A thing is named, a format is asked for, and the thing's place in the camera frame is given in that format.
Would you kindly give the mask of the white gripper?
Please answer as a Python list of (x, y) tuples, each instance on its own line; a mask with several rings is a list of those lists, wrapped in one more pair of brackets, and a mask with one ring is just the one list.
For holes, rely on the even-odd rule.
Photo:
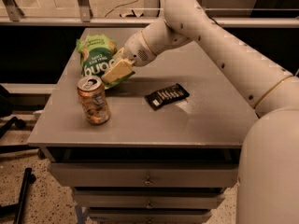
[(145, 66), (154, 61), (156, 55), (148, 46), (143, 33), (137, 32), (125, 42), (124, 47), (117, 51), (113, 59), (116, 62), (101, 76), (106, 84), (112, 84), (128, 78), (134, 73), (133, 65)]

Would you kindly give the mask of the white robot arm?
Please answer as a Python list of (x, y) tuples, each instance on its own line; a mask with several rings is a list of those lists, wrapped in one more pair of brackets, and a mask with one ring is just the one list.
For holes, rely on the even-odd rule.
[(102, 79), (120, 82), (190, 40), (259, 117), (242, 145), (236, 224), (299, 224), (299, 79), (223, 30), (196, 0), (166, 0), (164, 17), (132, 35)]

